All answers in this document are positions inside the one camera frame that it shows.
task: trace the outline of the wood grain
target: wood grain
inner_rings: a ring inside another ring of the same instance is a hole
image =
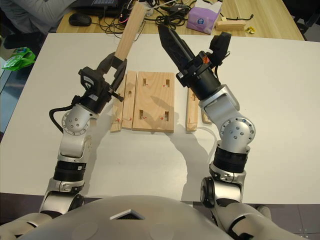
[[[201,110],[201,119],[204,124],[212,124],[212,121],[208,118],[207,114]]]
[[[139,72],[132,129],[174,131],[175,75],[173,72]]]
[[[219,31],[245,30],[245,25],[246,22],[244,20],[217,21],[215,29]]]
[[[71,26],[68,19],[72,13],[74,11],[64,15],[57,33],[104,33],[97,24],[87,27]],[[251,20],[246,21],[246,27],[254,27],[256,30],[255,34],[245,33],[242,30],[228,31],[233,36],[304,40],[282,0],[224,0],[221,13],[228,18],[249,18],[251,14],[254,14]],[[154,11],[154,14],[150,18],[155,19],[158,15],[159,13]],[[91,18],[93,23],[99,22],[97,16],[91,16]],[[112,18],[106,17],[105,21],[111,23]],[[203,32],[186,28],[186,25],[187,23],[183,26],[178,26],[176,32],[178,34],[205,35]],[[154,21],[146,21],[142,33],[157,34],[158,26]],[[219,35],[220,33],[221,31],[214,29],[211,34]]]
[[[133,6],[129,20],[125,26],[121,40],[114,54],[114,56],[118,59],[123,61],[127,58],[145,15],[145,6],[140,2],[136,2]]]
[[[187,132],[194,132],[198,127],[198,110],[199,99],[196,97],[191,88],[188,88],[187,101],[186,101],[186,117],[185,117],[185,130]]]
[[[117,93],[120,96],[125,95],[125,86],[126,86],[126,76],[123,78],[120,86],[117,89]],[[122,119],[123,119],[123,108],[124,102],[119,101],[117,98],[113,98],[113,106],[112,106],[112,122],[110,132],[119,132],[121,130]]]
[[[134,120],[137,72],[128,71],[126,74],[125,92],[123,100],[122,128],[132,129]]]

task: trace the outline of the red marking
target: red marking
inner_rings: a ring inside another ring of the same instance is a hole
[[[207,63],[210,62],[210,60],[209,60],[209,58],[207,56],[204,56],[202,61],[203,61],[204,64],[207,64]]]

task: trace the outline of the wooden block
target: wooden block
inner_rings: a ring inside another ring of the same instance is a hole
[[[126,78],[127,77],[124,76],[120,86],[117,89],[117,93],[122,97],[125,95]],[[121,130],[123,108],[124,102],[114,98],[112,106],[112,122],[110,128],[111,133],[119,132]]]
[[[174,131],[175,75],[173,72],[139,72],[132,129]]]
[[[126,75],[122,114],[122,127],[124,129],[132,129],[135,109],[136,83],[137,72],[128,71]]]
[[[205,111],[203,110],[201,110],[201,118],[204,124],[212,124],[212,121],[208,118],[207,114],[205,114]]]
[[[114,54],[114,56],[116,56],[118,59],[123,61],[127,58],[130,48],[134,43],[136,35],[139,31],[141,23],[145,18],[145,15],[145,6],[137,1],[133,6],[128,22],[123,31],[121,40]]]
[[[191,88],[188,88],[188,96],[186,101],[186,118],[185,129],[187,132],[194,132],[198,127],[198,108],[199,99],[196,97]]]
[[[228,20],[217,21],[215,25],[216,30],[245,30],[246,22],[244,20]]]

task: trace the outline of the green bag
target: green bag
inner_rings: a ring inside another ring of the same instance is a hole
[[[19,47],[5,62],[2,69],[17,71],[35,63],[36,55],[28,47]]]

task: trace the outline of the person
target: person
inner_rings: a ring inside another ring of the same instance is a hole
[[[75,0],[0,0],[0,8],[22,33],[55,33]]]

